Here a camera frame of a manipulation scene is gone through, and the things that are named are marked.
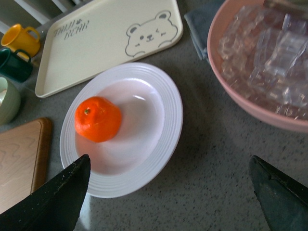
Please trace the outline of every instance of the bear face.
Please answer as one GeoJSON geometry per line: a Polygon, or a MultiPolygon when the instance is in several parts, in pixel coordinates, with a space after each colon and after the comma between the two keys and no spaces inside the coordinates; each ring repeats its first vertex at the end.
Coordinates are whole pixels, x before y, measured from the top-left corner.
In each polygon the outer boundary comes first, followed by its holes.
{"type": "Polygon", "coordinates": [[[126,54],[135,57],[171,43],[178,33],[178,28],[172,24],[170,16],[170,11],[161,11],[152,20],[141,25],[131,25],[126,32],[129,37],[126,54]]]}

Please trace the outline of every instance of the cream tray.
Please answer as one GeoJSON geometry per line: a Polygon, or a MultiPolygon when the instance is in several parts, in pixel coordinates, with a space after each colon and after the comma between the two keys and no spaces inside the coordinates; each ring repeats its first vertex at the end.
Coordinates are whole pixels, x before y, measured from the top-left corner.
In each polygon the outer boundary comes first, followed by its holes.
{"type": "Polygon", "coordinates": [[[48,97],[164,50],[182,33],[176,0],[93,0],[50,27],[35,94],[48,97]]]}

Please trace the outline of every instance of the speckled countertop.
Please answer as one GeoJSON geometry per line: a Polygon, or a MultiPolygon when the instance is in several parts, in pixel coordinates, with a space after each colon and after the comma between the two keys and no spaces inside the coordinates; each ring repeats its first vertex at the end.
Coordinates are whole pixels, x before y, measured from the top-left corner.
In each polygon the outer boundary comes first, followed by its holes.
{"type": "MultiPolygon", "coordinates": [[[[180,91],[184,120],[173,156],[157,177],[134,193],[114,199],[87,195],[76,231],[269,230],[248,173],[252,155],[308,186],[308,134],[276,128],[250,116],[228,96],[210,65],[199,60],[184,15],[207,2],[178,0],[184,25],[181,40],[139,60],[164,70],[180,91]]],[[[0,131],[39,117],[50,118],[49,180],[63,169],[59,139],[64,117],[88,81],[40,99],[34,93],[39,58],[33,63],[31,78],[15,83],[22,95],[21,109],[0,131]]]]}

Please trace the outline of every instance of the mandarin orange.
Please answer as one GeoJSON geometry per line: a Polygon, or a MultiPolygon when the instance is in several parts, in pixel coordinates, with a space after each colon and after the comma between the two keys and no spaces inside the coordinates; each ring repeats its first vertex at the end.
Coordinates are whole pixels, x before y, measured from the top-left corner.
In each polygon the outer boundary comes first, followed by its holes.
{"type": "Polygon", "coordinates": [[[90,97],[75,111],[76,132],[93,142],[104,142],[113,138],[121,121],[120,109],[104,97],[90,97]]]}

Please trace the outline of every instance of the yellow mug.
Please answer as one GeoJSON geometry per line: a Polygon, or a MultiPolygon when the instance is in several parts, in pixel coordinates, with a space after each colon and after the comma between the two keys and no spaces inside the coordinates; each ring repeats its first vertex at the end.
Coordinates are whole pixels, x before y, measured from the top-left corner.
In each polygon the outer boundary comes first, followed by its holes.
{"type": "Polygon", "coordinates": [[[38,31],[33,27],[28,26],[24,29],[20,24],[15,24],[3,35],[1,45],[12,51],[22,49],[33,57],[40,49],[39,38],[38,31]],[[36,38],[29,34],[30,31],[36,34],[36,38]]]}

